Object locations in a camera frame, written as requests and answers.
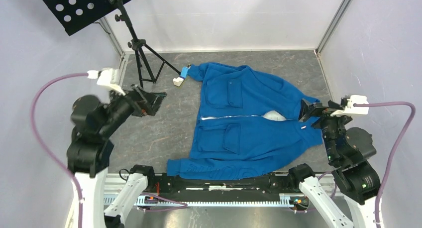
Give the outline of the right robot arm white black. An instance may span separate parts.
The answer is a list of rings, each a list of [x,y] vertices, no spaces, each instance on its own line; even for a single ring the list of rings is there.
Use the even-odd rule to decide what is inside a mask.
[[[350,220],[324,191],[309,165],[289,169],[287,184],[291,191],[302,192],[331,228],[368,227],[375,217],[365,211],[375,203],[381,186],[377,172],[368,162],[376,154],[372,135],[362,128],[345,128],[352,121],[352,115],[367,115],[368,111],[366,96],[351,95],[342,98],[339,104],[329,101],[327,106],[301,101],[299,120],[317,118],[312,127],[322,132],[328,163],[334,168],[331,172],[334,183],[345,195],[353,219]]]

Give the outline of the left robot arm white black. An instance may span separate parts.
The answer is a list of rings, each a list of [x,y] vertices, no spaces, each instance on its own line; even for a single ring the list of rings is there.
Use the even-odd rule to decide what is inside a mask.
[[[156,187],[151,166],[134,165],[128,181],[112,204],[104,208],[104,188],[114,144],[110,137],[130,116],[155,116],[166,92],[147,92],[137,85],[122,94],[115,93],[110,103],[85,95],[73,104],[72,142],[67,150],[67,167],[79,182],[83,211],[77,215],[84,228],[122,228],[134,202],[142,191]]]

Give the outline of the blue zip-up jacket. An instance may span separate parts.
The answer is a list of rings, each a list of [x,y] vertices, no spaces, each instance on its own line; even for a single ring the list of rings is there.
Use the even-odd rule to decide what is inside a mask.
[[[239,180],[276,171],[322,144],[315,117],[299,120],[301,103],[317,98],[281,77],[216,62],[190,65],[202,83],[188,158],[169,160],[167,174],[194,180]]]

